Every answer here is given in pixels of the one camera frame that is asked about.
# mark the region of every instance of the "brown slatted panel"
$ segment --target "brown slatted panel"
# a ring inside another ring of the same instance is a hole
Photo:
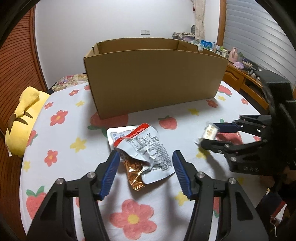
[[[0,132],[2,134],[5,134],[8,119],[26,87],[33,86],[46,91],[36,54],[34,14],[33,8],[20,20],[0,49]],[[22,161],[17,156],[8,157],[1,133],[0,213],[16,235],[25,240],[19,203]]]
[[[0,138],[0,150],[0,213],[17,236],[21,240],[25,240],[19,203],[22,161],[17,156],[8,157],[2,138]]]

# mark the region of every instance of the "blue ribbed fingertip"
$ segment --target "blue ribbed fingertip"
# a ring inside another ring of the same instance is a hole
[[[120,161],[120,156],[119,156],[119,153],[116,152],[102,179],[101,191],[99,193],[99,196],[101,197],[102,200],[110,192],[113,180],[115,178],[115,174],[119,166],[119,161]]]
[[[185,169],[179,159],[176,151],[173,152],[173,165],[177,174],[177,178],[179,180],[182,192],[189,199],[192,196],[190,180],[185,172]]]

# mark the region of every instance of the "white floral tablecloth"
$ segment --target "white floral tablecloth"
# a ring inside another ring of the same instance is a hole
[[[257,115],[248,101],[221,83],[214,99],[200,100],[100,120],[87,83],[53,93],[40,112],[25,151],[20,178],[20,210],[28,232],[32,218],[54,181],[79,179],[106,161],[110,149],[106,130],[110,127],[148,123],[159,132],[170,156],[181,150],[196,169],[212,178],[235,177],[254,205],[264,196],[258,176],[232,173],[222,154],[200,152],[194,141],[201,137],[206,121],[232,122],[239,114]],[[258,138],[246,134],[220,136],[237,144]],[[77,239],[84,235],[79,200],[74,198]],[[181,192],[176,174],[146,185],[130,188],[123,165],[119,166],[110,194],[99,202],[110,240],[183,240],[193,209]],[[215,240],[219,199],[214,200],[210,240]]]

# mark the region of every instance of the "blue package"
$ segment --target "blue package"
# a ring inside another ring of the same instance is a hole
[[[210,47],[210,49],[212,48],[212,45],[213,45],[212,42],[208,42],[208,41],[205,41],[203,39],[200,41],[200,44],[203,45],[204,48],[209,48]]]

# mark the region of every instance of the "metal screw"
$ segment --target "metal screw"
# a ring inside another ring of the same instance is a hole
[[[231,183],[231,184],[236,184],[237,180],[233,177],[229,178],[228,181]]]
[[[59,178],[56,180],[56,184],[61,185],[64,182],[64,179]]]
[[[95,174],[94,172],[89,172],[89,173],[87,174],[87,177],[88,177],[88,178],[93,178],[95,175],[96,175],[96,174]]]
[[[204,178],[205,177],[205,174],[203,172],[198,172],[196,174],[199,178]]]

